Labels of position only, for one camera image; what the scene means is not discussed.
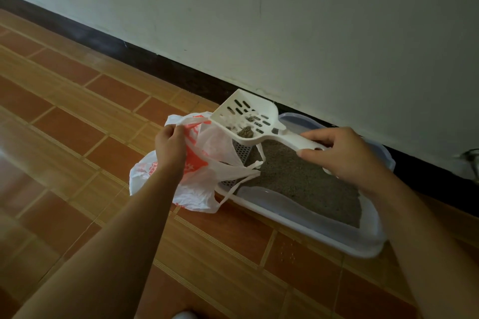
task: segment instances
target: orange floor tile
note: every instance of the orange floor tile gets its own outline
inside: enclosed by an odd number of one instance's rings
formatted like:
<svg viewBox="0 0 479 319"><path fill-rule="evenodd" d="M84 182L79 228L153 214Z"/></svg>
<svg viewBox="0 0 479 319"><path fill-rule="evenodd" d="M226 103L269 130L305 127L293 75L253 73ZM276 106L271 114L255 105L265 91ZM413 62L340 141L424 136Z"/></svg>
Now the orange floor tile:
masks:
<svg viewBox="0 0 479 319"><path fill-rule="evenodd" d="M170 114L218 105L0 10L0 317L128 202ZM425 197L479 262L479 220ZM389 245L359 260L234 204L171 207L142 319L418 318Z"/></svg>

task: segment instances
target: plastic bag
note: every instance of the plastic bag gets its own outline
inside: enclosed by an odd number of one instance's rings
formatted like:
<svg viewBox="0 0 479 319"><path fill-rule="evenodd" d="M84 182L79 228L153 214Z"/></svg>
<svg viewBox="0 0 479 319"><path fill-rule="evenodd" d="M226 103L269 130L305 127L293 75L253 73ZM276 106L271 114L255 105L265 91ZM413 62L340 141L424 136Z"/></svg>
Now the plastic bag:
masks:
<svg viewBox="0 0 479 319"><path fill-rule="evenodd" d="M238 186L258 177L254 168L264 162L261 144L257 148L263 161L245 167L238 157L232 139L209 121L210 112L186 116L170 115L165 125L185 126L186 164L183 179L176 189L173 203L191 211L216 213ZM156 170L156 152L148 153L130 171L130 195L135 194ZM215 187L225 180L243 178L219 203L215 200Z"/></svg>

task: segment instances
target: litter scoop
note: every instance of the litter scoop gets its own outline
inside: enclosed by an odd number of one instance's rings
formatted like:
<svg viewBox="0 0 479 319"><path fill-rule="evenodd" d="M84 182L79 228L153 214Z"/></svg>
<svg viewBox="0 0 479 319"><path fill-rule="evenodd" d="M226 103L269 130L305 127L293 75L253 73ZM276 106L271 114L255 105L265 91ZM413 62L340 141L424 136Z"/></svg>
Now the litter scoop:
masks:
<svg viewBox="0 0 479 319"><path fill-rule="evenodd" d="M245 146L257 145L271 139L294 151L326 149L324 145L288 130L279 122L278 108L274 103L240 89L219 106L210 119L232 139Z"/></svg>

